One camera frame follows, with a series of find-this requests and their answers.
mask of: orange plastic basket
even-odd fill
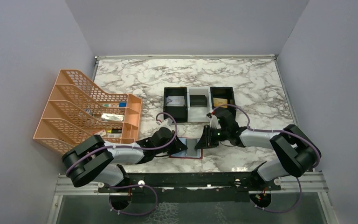
[[[126,102],[126,107],[118,107]],[[92,133],[121,129],[120,138],[106,138],[114,143],[138,140],[142,99],[132,94],[110,94],[103,91],[79,70],[61,70],[51,91],[34,140],[64,154],[82,143]],[[124,115],[123,121],[102,121],[103,113]]]

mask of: white wall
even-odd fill
[[[279,54],[308,0],[66,0],[97,56]]]
[[[93,63],[64,0],[0,0],[0,223],[46,222],[63,166],[33,133],[59,69]]]
[[[358,223],[358,1],[310,0],[278,64],[340,223]]]

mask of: white marble surface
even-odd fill
[[[154,117],[163,110],[164,87],[232,86],[235,102],[248,112],[252,127],[277,129],[293,123],[272,59],[101,60],[95,83],[107,92],[132,93],[143,99],[139,139],[151,136],[158,127]],[[247,123],[240,112],[236,120],[240,126]],[[199,138],[203,125],[179,124],[178,136]],[[130,173],[251,171],[274,158],[271,149],[219,146],[205,149],[202,160],[155,158],[124,168]]]

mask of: table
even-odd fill
[[[155,116],[163,110],[164,87],[230,86],[235,102],[250,116],[253,128],[282,129],[292,116],[272,58],[144,58],[100,60],[95,83],[111,93],[132,93],[142,98],[139,139],[157,130]],[[245,115],[236,120],[245,126]],[[205,123],[178,125],[179,137],[199,138]],[[140,165],[124,165],[128,173],[251,171],[276,154],[258,147],[225,147],[203,150],[202,160],[155,158]]]

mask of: metal frame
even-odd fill
[[[278,63],[277,63],[277,56],[276,55],[261,55],[261,56],[252,56],[252,55],[134,55],[134,56],[96,56],[95,60],[95,67],[94,72],[92,74],[91,80],[95,80],[96,72],[98,69],[99,60],[104,59],[152,59],[152,58],[175,58],[175,59],[187,59],[187,58],[200,58],[200,59],[219,59],[219,58],[257,58],[257,59],[265,59],[270,58],[273,59],[275,62],[275,66],[278,72],[278,76],[280,78],[283,91],[285,93],[290,112],[292,114],[293,122],[297,126],[299,126],[299,122],[297,120],[296,112],[293,108],[293,105],[290,102],[290,97],[287,93],[284,81],[282,79]],[[269,193],[279,194],[279,193],[296,193],[299,192],[298,183],[296,179],[292,176],[281,177],[281,190],[278,191],[267,191]],[[328,186],[324,179],[322,172],[306,172],[303,176],[299,178],[302,191],[303,192],[316,192],[318,193],[318,197],[323,208],[323,212],[328,224],[338,224],[338,220],[334,209],[330,203],[330,199],[328,196]],[[219,186],[206,186],[206,188],[218,188]],[[249,191],[250,194],[259,193],[259,191]],[[50,213],[48,216],[48,224],[55,224],[60,207],[62,204],[63,196],[69,195],[127,195],[127,193],[99,193],[98,192],[98,183],[91,182],[81,188],[73,187],[72,181],[64,175],[58,176],[57,185],[54,192],[53,202],[50,209]]]

